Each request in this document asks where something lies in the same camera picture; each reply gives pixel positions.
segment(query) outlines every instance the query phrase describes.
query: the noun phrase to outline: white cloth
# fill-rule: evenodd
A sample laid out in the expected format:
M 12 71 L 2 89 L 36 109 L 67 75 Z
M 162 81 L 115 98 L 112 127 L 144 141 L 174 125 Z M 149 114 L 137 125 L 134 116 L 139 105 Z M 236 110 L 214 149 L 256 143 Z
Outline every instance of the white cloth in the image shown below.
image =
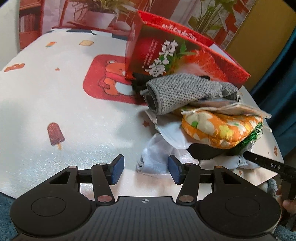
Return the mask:
M 169 155 L 175 155 L 182 164 L 191 162 L 207 170 L 213 170 L 214 166 L 224 166 L 230 170 L 237 167 L 260 168 L 259 165 L 246 160 L 243 156 L 217 156 L 211 160 L 199 161 L 194 159 L 186 149 L 174 148 L 166 142 L 161 134 L 157 133 L 149 140 L 142 152 L 142 157 L 137 163 L 138 172 L 146 175 L 169 174 Z
M 191 162 L 198 165 L 198 160 L 194 159 L 186 150 L 178 150 L 167 143 L 161 134 L 155 134 L 142 152 L 142 157 L 137 163 L 137 170 L 140 173 L 168 174 L 168 157 L 175 155 L 182 163 Z
M 173 114 L 155 115 L 151 110 L 146 110 L 146 114 L 155 124 L 155 129 L 174 148 L 183 150 L 198 142 L 183 130 L 180 117 Z

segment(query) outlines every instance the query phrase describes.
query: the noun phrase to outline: popsicle print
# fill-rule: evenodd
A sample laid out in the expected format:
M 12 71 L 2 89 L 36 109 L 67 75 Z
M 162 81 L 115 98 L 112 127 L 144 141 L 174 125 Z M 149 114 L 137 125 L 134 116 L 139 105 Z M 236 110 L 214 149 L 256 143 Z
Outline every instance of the popsicle print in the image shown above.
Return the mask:
M 56 42 L 49 42 L 45 47 L 48 48 L 48 47 L 51 47 L 52 45 L 54 45 Z
M 277 147 L 274 146 L 274 154 L 277 156 Z
M 47 132 L 50 140 L 50 144 L 52 146 L 57 145 L 58 149 L 62 149 L 61 143 L 65 141 L 63 133 L 57 123 L 50 123 L 47 127 Z
M 14 64 L 14 65 L 12 65 L 12 66 L 8 66 L 8 67 L 4 70 L 4 72 L 8 72 L 8 71 L 10 71 L 10 70 L 15 70 L 15 69 L 21 69 L 21 68 L 23 68 L 24 66 L 25 66 L 24 63 L 22 63 L 22 64 Z

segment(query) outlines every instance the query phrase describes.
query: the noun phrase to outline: yellow wall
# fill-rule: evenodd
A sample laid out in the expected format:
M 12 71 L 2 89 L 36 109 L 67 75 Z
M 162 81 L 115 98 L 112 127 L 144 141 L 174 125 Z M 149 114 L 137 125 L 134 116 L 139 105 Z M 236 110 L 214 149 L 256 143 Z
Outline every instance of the yellow wall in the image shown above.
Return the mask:
M 283 0 L 257 0 L 226 51 L 251 74 L 251 90 L 281 52 L 296 25 Z

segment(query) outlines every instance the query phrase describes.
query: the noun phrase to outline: bookshelf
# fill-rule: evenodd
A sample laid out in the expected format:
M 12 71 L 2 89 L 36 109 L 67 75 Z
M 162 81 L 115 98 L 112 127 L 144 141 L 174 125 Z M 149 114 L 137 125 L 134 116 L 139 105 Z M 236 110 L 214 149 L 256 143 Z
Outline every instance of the bookshelf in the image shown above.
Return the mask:
M 42 35 L 43 0 L 20 0 L 19 35 L 21 50 Z

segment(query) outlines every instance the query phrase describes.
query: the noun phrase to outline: blue curtain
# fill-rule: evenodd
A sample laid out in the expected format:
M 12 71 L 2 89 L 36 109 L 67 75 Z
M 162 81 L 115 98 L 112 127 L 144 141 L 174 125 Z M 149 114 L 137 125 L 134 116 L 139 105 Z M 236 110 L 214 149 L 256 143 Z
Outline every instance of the blue curtain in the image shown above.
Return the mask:
M 251 95 L 272 114 L 267 123 L 282 155 L 287 155 L 296 146 L 296 28 Z

